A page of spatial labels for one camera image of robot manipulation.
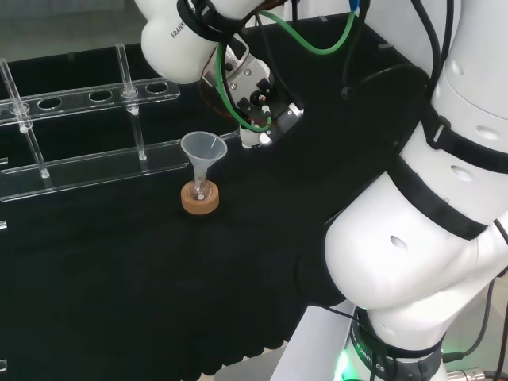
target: clear acrylic rack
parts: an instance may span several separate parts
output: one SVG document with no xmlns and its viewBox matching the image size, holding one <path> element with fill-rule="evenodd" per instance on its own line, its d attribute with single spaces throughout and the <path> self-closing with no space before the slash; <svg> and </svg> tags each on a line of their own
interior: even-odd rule
<svg viewBox="0 0 508 381">
<path fill-rule="evenodd" d="M 2 170 L 2 166 L 8 166 L 8 158 L 0 159 L 1 202 L 173 171 L 188 165 L 179 140 L 145 145 L 140 126 L 140 105 L 177 99 L 178 86 L 162 78 L 132 81 L 125 46 L 118 44 L 116 49 L 122 83 L 23 98 L 17 91 L 7 61 L 0 59 L 0 74 L 10 96 L 0 101 L 0 128 L 17 124 L 20 133 L 26 136 L 35 161 L 34 165 Z M 33 130 L 34 121 L 116 107 L 125 107 L 129 113 L 136 147 L 52 162 L 44 160 Z"/>
</svg>

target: green light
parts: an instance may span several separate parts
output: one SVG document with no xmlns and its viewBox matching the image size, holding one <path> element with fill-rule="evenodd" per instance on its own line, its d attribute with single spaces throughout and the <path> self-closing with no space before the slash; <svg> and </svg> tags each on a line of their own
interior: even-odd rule
<svg viewBox="0 0 508 381">
<path fill-rule="evenodd" d="M 356 379 L 357 374 L 353 369 L 348 353 L 346 350 L 341 352 L 339 359 L 337 360 L 337 366 L 335 367 L 335 377 L 333 381 L 344 381 L 346 379 Z"/>
<path fill-rule="evenodd" d="M 341 352 L 339 356 L 339 360 L 337 361 L 337 366 L 335 367 L 335 379 L 334 381 L 342 380 L 342 373 L 348 368 L 349 359 L 348 353 L 344 350 Z"/>
</svg>

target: black strap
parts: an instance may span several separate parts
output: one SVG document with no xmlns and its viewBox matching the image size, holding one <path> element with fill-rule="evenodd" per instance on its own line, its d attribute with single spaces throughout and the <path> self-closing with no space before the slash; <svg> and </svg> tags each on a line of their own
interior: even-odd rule
<svg viewBox="0 0 508 381">
<path fill-rule="evenodd" d="M 366 310 L 356 308 L 356 314 L 360 319 L 361 325 L 359 325 L 358 329 L 360 330 L 362 340 L 379 356 L 393 357 L 396 359 L 420 359 L 438 350 L 445 339 L 445 337 L 442 337 L 436 345 L 427 349 L 422 349 L 421 351 L 406 351 L 405 349 L 400 349 L 383 343 L 383 341 L 379 339 L 379 337 L 374 333 L 374 328 L 371 325 L 371 321 L 368 318 Z"/>
<path fill-rule="evenodd" d="M 176 9 L 186 26 L 205 40 L 228 43 L 244 25 L 244 20 L 231 20 L 217 12 L 210 0 L 194 2 L 194 12 L 187 0 L 178 0 Z"/>
<path fill-rule="evenodd" d="M 451 234 L 465 240 L 473 240 L 487 228 L 486 225 L 464 216 L 439 198 L 402 157 L 396 156 L 387 172 L 407 201 Z"/>
<path fill-rule="evenodd" d="M 351 324 L 351 340 L 356 354 L 365 367 L 375 366 L 375 375 L 385 381 L 412 379 L 429 381 L 441 366 L 441 344 L 444 337 L 432 348 L 422 351 L 406 351 L 383 343 L 374 333 L 365 310 L 356 309 L 361 325 Z M 398 359 L 414 359 L 414 362 L 401 362 Z"/>
<path fill-rule="evenodd" d="M 421 119 L 427 144 L 454 155 L 475 167 L 508 174 L 508 153 L 477 144 L 452 131 L 450 122 L 429 103 Z"/>
</svg>

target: metal connector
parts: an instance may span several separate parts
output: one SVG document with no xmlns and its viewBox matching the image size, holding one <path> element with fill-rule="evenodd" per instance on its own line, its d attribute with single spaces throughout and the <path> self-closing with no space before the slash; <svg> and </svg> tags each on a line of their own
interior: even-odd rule
<svg viewBox="0 0 508 381">
<path fill-rule="evenodd" d="M 448 373 L 448 381 L 485 381 L 485 374 L 480 368 L 451 371 Z"/>
</svg>

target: table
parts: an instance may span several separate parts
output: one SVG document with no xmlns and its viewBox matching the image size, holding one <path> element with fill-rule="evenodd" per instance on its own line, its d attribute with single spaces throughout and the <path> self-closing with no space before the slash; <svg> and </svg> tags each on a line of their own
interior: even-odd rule
<svg viewBox="0 0 508 381">
<path fill-rule="evenodd" d="M 345 18 L 299 21 L 298 30 L 329 46 Z M 216 213 L 183 212 L 189 167 L 1 205 L 9 229 L 0 237 L 0 358 L 9 361 L 9 378 L 193 381 L 278 348 L 307 305 L 322 301 L 323 225 L 384 170 L 395 142 L 416 125 L 423 82 L 401 72 L 346 102 L 344 49 L 315 57 L 277 27 L 267 33 L 306 115 L 268 149 L 229 142 L 228 156 L 210 171 L 221 188 Z M 372 31 L 364 36 L 353 78 L 403 61 L 379 50 L 383 41 Z M 248 42 L 266 58 L 259 31 L 249 31 Z M 139 45 L 128 55 L 134 79 L 153 76 Z M 22 95 L 119 80 L 113 48 L 11 67 Z M 196 85 L 181 91 L 174 103 L 141 110 L 146 144 L 235 128 L 206 108 Z M 46 160 L 133 146 L 122 111 L 37 124 Z M 31 163 L 15 129 L 0 131 L 0 152 L 12 165 Z M 325 298 L 341 298 L 328 291 Z"/>
</svg>

